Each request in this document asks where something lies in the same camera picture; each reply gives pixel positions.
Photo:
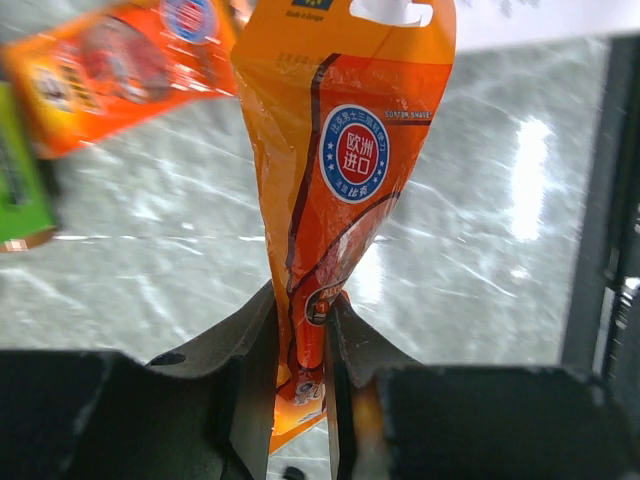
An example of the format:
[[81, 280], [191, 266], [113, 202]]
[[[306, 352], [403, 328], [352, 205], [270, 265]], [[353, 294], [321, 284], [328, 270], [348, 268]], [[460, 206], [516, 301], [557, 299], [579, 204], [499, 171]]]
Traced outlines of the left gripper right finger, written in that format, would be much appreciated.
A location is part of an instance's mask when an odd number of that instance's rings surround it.
[[635, 479], [639, 441], [599, 378], [560, 366], [424, 365], [333, 304], [335, 479]]

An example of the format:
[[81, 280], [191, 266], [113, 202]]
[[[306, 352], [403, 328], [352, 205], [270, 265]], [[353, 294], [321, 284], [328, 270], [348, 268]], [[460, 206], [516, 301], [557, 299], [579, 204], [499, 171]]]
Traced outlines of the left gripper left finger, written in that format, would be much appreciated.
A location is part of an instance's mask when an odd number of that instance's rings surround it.
[[5, 350], [1, 475], [262, 479], [278, 349], [265, 285], [148, 363], [115, 350]]

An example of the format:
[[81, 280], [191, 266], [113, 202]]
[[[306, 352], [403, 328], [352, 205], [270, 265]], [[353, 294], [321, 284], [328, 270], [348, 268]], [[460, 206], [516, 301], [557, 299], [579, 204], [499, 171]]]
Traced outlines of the black green razor box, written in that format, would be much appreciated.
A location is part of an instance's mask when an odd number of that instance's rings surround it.
[[11, 84], [1, 82], [1, 251], [24, 252], [52, 239], [56, 221]]

